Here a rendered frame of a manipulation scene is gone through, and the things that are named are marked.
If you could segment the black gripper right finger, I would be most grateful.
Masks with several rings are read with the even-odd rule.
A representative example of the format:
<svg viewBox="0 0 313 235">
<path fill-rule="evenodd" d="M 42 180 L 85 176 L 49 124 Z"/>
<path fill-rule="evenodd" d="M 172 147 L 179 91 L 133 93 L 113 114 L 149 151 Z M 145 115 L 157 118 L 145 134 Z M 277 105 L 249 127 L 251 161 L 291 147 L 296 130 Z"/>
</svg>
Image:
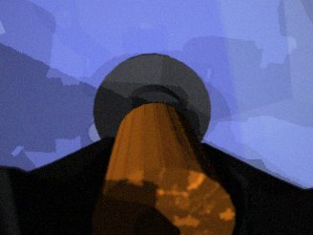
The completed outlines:
<svg viewBox="0 0 313 235">
<path fill-rule="evenodd" d="M 313 235 L 313 188 L 300 188 L 201 145 L 236 209 L 232 235 Z"/>
</svg>

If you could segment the orange cylinder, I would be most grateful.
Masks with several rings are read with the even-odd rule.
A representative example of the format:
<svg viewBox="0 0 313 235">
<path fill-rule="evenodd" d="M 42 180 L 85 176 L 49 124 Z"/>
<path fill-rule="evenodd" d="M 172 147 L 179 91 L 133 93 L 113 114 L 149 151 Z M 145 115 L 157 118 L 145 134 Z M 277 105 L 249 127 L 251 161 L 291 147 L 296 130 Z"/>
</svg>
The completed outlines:
<svg viewBox="0 0 313 235">
<path fill-rule="evenodd" d="M 232 235 L 235 207 L 189 120 L 150 103 L 119 125 L 92 235 Z"/>
</svg>

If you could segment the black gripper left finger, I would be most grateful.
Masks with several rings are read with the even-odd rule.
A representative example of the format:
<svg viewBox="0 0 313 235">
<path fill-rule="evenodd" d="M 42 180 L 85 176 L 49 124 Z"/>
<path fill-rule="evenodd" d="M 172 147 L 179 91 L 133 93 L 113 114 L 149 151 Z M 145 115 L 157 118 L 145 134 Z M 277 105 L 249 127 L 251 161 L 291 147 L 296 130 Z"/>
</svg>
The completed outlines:
<svg viewBox="0 0 313 235">
<path fill-rule="evenodd" d="M 92 235 L 114 137 L 31 171 L 0 165 L 0 235 Z"/>
</svg>

